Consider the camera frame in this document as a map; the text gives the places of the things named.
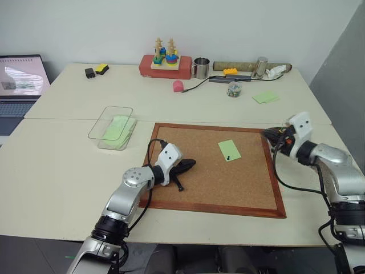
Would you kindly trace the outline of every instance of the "gray wall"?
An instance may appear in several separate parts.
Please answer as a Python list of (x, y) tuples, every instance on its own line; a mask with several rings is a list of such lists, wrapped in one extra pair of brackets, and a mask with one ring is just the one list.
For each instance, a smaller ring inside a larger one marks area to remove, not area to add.
[(365, 172), (365, 3), (360, 4), (310, 88)]

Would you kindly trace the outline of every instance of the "yellow block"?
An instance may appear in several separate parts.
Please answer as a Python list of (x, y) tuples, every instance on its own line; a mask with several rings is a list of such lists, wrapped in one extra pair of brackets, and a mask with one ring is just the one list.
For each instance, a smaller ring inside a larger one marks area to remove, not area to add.
[(223, 75), (226, 76), (227, 74), (237, 75), (238, 74), (238, 71), (237, 71), (236, 68), (226, 68), (225, 70), (223, 70)]
[(106, 67), (106, 66), (108, 66), (108, 64), (100, 64), (100, 65), (98, 65), (98, 67), (95, 69), (95, 72), (102, 72), (103, 71), (103, 69)]

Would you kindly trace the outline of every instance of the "laptop keyboard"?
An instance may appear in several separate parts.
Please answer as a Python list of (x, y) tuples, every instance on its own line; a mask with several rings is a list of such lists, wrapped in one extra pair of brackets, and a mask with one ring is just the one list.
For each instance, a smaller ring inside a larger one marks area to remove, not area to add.
[(0, 117), (23, 117), (28, 110), (33, 106), (31, 103), (0, 103)]

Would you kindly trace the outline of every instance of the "metal cup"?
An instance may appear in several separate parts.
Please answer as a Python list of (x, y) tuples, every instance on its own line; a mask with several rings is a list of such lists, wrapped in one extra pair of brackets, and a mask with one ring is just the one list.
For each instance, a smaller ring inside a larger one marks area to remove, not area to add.
[(209, 75), (209, 60), (203, 57), (196, 58), (192, 65), (192, 77), (205, 79)]

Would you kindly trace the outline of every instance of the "yellow sponge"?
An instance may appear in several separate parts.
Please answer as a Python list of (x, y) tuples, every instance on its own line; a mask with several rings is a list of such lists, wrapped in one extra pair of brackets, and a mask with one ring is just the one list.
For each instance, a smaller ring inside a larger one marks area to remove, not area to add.
[(95, 69), (96, 74), (100, 74), (103, 75), (107, 70), (109, 69), (108, 64), (100, 64), (98, 65), (98, 67)]

